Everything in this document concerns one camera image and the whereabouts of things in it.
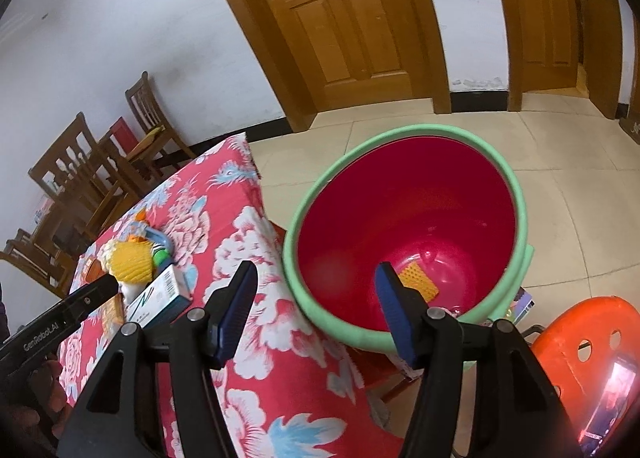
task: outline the wooden dining chair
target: wooden dining chair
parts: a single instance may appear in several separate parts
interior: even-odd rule
[[[140,145],[142,145],[140,153],[134,152],[133,154],[129,153],[129,155],[140,154],[141,159],[151,164],[156,155],[167,155],[164,148],[169,141],[173,140],[178,148],[190,159],[196,158],[195,153],[184,142],[162,112],[154,96],[151,84],[149,84],[149,74],[147,72],[142,72],[140,80],[127,89],[124,94],[133,116],[136,117],[140,127],[142,127],[142,131],[146,134],[146,137],[140,141]],[[173,165],[176,169],[180,168],[177,163]]]
[[[31,235],[23,229],[18,229],[15,239],[7,240],[4,250],[0,252],[0,259],[9,262],[60,298],[69,293],[77,263],[62,251],[56,256],[46,252],[34,244]]]
[[[146,195],[134,183],[135,171],[113,152],[117,148],[102,147],[78,113],[29,169],[29,176],[92,241]]]
[[[31,240],[46,252],[58,253],[61,250],[75,261],[92,243],[59,203],[53,203],[38,222],[31,234]]]

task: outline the screw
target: screw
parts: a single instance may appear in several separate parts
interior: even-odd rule
[[[513,332],[513,324],[505,319],[500,319],[496,321],[495,327],[500,330],[502,333],[511,333]]]
[[[204,317],[204,310],[202,308],[194,308],[187,313],[187,319],[190,321],[199,321]]]
[[[442,308],[438,308],[437,306],[432,306],[427,310],[427,315],[429,316],[429,319],[438,320],[438,319],[444,319],[444,316],[446,316],[446,313]]]
[[[122,332],[122,335],[133,335],[137,329],[138,329],[137,324],[126,323],[125,325],[122,326],[122,328],[120,328],[120,331]]]

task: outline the floral tablecloth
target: floral tablecloth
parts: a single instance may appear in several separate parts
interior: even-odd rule
[[[258,268],[258,293],[236,356],[212,372],[238,456],[398,455],[402,441],[373,423],[362,376],[345,348],[311,326],[289,293],[244,134],[182,168],[116,222],[80,259],[72,290],[85,283],[100,247],[143,207],[151,225],[175,244],[191,307],[227,286],[241,261]],[[99,313],[63,343],[60,380],[71,404],[106,345]],[[181,457],[167,366],[159,368],[158,382],[167,453]]]

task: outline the beige floor tile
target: beige floor tile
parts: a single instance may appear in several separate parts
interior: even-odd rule
[[[405,117],[407,115],[423,115],[433,112],[433,102],[430,98],[415,100],[398,100],[396,102],[382,102],[381,104],[358,105],[345,109],[335,109],[318,113],[311,125],[312,129],[374,118]]]
[[[590,115],[591,117],[603,117],[603,114],[588,98],[581,96],[564,96],[564,101],[574,110],[576,115]]]
[[[404,438],[409,428],[411,415],[414,412],[415,399],[420,389],[417,380],[402,394],[387,403],[391,413],[389,429],[394,435]],[[474,420],[474,406],[476,401],[476,369],[467,370],[462,377],[462,394],[460,395],[460,412],[458,414],[458,428],[454,440],[454,448],[463,456],[468,451],[471,437],[471,427]]]
[[[640,309],[640,265],[616,272],[590,277],[593,297],[617,295]]]
[[[290,227],[293,214],[313,183],[262,187],[262,199],[267,217],[284,229]]]
[[[614,168],[585,117],[532,111],[521,112],[520,115],[536,139],[540,154],[549,168]]]
[[[416,123],[425,123],[428,121],[436,121],[438,117],[444,117],[442,114],[415,114],[408,117],[389,117],[376,118],[375,120],[358,121],[353,123],[351,136],[347,144],[347,151],[351,151],[364,141],[374,136],[405,125],[414,125]]]
[[[471,429],[474,423],[474,408],[476,406],[476,367],[473,366],[462,375],[462,393],[460,394],[460,411],[458,412],[458,426],[453,448],[461,456],[469,451]]]
[[[420,390],[420,381],[421,379],[416,380],[396,398],[386,403],[391,413],[389,431],[399,438],[404,438],[409,427],[411,415],[414,412],[415,399],[418,396],[418,390]]]
[[[574,304],[591,297],[588,279],[536,286],[527,288],[527,291],[533,297],[535,306],[518,324],[520,331],[533,324],[549,326],[556,317],[569,310]]]
[[[344,154],[350,131],[351,123],[345,123],[257,142],[273,152],[260,171],[262,185],[316,181]]]
[[[587,277],[574,222],[552,171],[516,175],[527,202],[529,242],[536,249],[523,286]]]
[[[640,201],[640,171],[618,171],[616,176],[625,194],[628,205],[626,209],[633,214],[636,223],[640,225],[640,207],[638,207]]]
[[[438,123],[462,127],[493,145],[514,170],[546,169],[536,141],[518,113],[460,112],[434,115]]]
[[[540,94],[526,92],[522,94],[523,111],[551,111],[575,114],[565,97],[559,94]]]
[[[638,206],[623,182],[625,172],[554,172],[574,220],[590,276],[640,263]]]
[[[582,121],[597,136],[617,169],[640,169],[640,145],[620,129],[618,120],[608,120],[600,115],[584,117]]]
[[[275,139],[270,138],[269,140],[261,140],[249,144],[251,154],[254,157],[255,165],[258,168],[258,171],[260,171],[260,174],[262,174],[264,166],[267,165],[269,158],[271,158],[271,156],[273,155],[273,151],[271,150],[271,144],[273,143],[273,140]]]

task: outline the orange sponge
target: orange sponge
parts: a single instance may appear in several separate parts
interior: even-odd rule
[[[434,300],[440,293],[438,287],[422,271],[420,265],[415,262],[404,267],[402,272],[398,274],[398,277],[402,285],[420,292],[420,295],[422,295],[422,298],[427,303]]]

